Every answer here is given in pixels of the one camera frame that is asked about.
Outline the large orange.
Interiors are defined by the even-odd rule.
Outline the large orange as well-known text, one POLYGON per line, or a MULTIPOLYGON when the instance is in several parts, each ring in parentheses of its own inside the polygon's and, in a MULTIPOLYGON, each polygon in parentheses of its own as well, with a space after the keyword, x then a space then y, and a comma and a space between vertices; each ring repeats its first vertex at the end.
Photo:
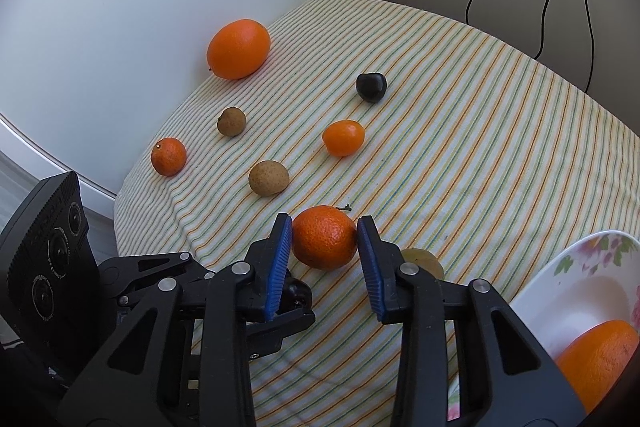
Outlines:
POLYGON ((606 321, 584 332, 555 359, 587 414, 620 378, 638 344, 638 333, 629 323, 606 321))

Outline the tangerine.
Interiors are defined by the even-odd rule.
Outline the tangerine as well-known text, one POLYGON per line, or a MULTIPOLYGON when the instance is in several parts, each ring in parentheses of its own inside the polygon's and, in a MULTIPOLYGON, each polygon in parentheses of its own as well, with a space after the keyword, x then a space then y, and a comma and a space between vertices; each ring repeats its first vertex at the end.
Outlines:
POLYGON ((292 248, 307 267, 333 271, 347 265, 357 249, 355 222, 331 206, 308 208, 293 220, 292 248))

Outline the white floral plate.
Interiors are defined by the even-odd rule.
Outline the white floral plate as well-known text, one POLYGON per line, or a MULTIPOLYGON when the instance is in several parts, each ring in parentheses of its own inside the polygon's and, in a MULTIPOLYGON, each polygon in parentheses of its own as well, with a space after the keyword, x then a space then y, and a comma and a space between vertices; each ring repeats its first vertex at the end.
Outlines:
POLYGON ((564 245, 542 234, 472 256, 471 271, 448 265, 446 279, 491 283, 553 358, 603 322, 639 326, 639 241, 602 230, 564 245))

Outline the green brown kiwi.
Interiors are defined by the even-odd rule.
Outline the green brown kiwi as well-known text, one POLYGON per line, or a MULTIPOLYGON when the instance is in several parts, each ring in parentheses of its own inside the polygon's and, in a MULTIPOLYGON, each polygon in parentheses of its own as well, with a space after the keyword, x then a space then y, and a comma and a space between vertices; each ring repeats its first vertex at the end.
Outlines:
POLYGON ((401 251, 405 262, 412 262, 421 269, 431 273, 437 280, 445 278, 445 271, 438 259, 426 249, 406 248, 401 251))

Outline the brown longan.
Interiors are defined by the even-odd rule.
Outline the brown longan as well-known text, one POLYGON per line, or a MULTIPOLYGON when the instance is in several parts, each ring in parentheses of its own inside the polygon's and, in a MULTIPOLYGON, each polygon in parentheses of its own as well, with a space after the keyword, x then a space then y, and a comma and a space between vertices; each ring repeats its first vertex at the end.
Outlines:
POLYGON ((246 127, 246 116, 237 107, 226 108, 217 120, 217 130, 228 138, 240 135, 246 127))
POLYGON ((290 175, 280 162, 259 161, 248 174, 250 189, 259 196, 272 196, 283 192, 290 184, 290 175))

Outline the tangerine edge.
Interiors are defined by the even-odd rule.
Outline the tangerine edge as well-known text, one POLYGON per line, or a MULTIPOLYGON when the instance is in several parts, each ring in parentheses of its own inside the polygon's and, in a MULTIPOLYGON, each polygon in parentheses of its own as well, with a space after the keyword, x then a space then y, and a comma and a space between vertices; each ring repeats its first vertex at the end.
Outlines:
POLYGON ((152 147, 151 162, 161 176, 175 176, 186 165, 186 148, 176 138, 164 138, 152 147))

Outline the small kumquat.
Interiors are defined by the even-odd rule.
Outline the small kumquat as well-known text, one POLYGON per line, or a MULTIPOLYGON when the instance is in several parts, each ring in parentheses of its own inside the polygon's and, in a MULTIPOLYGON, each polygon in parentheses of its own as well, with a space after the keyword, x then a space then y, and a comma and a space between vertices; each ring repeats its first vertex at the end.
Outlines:
POLYGON ((364 142, 364 128, 353 120, 335 121, 323 131, 322 142, 330 155, 346 157, 360 149, 364 142))

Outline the dark plum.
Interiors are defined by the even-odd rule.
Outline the dark plum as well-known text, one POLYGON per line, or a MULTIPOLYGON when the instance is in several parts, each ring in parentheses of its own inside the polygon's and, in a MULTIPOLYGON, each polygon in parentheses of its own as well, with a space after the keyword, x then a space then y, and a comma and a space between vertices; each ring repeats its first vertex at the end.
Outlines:
POLYGON ((384 98, 387 81, 380 72, 364 72, 356 79, 356 91, 363 101, 375 104, 384 98))

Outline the smooth oval orange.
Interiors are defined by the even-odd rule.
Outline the smooth oval orange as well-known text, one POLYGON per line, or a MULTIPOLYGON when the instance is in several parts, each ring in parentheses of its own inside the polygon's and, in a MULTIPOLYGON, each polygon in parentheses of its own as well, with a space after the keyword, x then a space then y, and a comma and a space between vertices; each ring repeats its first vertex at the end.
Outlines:
POLYGON ((213 36, 206 52, 212 73, 225 80, 240 80, 260 69, 267 60, 271 39, 256 20, 235 20, 213 36))

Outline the striped tablecloth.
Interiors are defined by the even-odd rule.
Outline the striped tablecloth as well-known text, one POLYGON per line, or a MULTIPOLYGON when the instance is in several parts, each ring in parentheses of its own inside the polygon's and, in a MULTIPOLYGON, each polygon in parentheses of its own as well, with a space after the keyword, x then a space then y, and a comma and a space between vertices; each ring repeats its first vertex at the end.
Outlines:
POLYGON ((456 20, 381 0, 309 0, 269 29, 267 61, 243 80, 210 77, 158 130, 186 148, 171 178, 142 156, 115 200, 119 254, 189 251, 218 270, 267 235, 280 212, 319 205, 371 216, 383 239, 424 248, 445 269, 514 253, 542 234, 567 245, 602 230, 639 239, 639 139, 526 54, 456 20), (381 101, 356 79, 380 72, 381 101), (228 138, 217 120, 242 109, 228 138), (364 128, 335 157, 322 133, 364 128), (259 196, 259 161, 290 175, 259 196))

